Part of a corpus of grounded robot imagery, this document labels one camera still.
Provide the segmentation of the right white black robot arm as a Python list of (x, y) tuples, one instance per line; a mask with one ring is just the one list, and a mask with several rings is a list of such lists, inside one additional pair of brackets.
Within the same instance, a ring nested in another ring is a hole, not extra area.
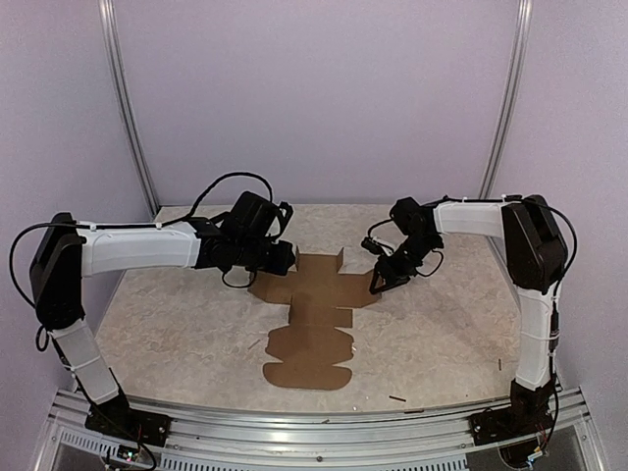
[(391, 247), (366, 235), (361, 242), (377, 257), (370, 285), (371, 293), (377, 294), (419, 276), (424, 259), (444, 249), (446, 234), (502, 240), (506, 271), (521, 314), (520, 358), (510, 386), (509, 406), (470, 417), (475, 445), (551, 434), (555, 426), (550, 400), (557, 393), (553, 357), (559, 339), (558, 298), (569, 261), (554, 216), (540, 195), (444, 197), (426, 204), (406, 197), (395, 203), (388, 217), (404, 241)]

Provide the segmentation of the brown cardboard box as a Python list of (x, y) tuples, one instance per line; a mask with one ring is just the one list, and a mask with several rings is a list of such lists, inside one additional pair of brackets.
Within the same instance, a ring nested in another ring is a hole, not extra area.
[(345, 273), (343, 253), (299, 254), (285, 276), (261, 273), (249, 292), (288, 307), (288, 318), (268, 333), (262, 367), (273, 386), (337, 391), (352, 378), (343, 364), (353, 358), (353, 311), (378, 302), (370, 292), (373, 273)]

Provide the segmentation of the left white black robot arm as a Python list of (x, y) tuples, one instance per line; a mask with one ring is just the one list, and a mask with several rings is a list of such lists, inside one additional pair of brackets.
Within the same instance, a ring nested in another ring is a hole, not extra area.
[(213, 217), (189, 210), (170, 221), (107, 224), (61, 212), (16, 235), (12, 253), (25, 236), (43, 233), (28, 268), (30, 289), (15, 289), (87, 401), (87, 429), (137, 445), (164, 446), (173, 422), (131, 405), (87, 319), (84, 297), (94, 292), (90, 281), (117, 285), (129, 271), (157, 268), (217, 270), (223, 276), (240, 268), (252, 282), (260, 274), (284, 276), (295, 262), (293, 245), (282, 238), (292, 216), (289, 203), (245, 191)]

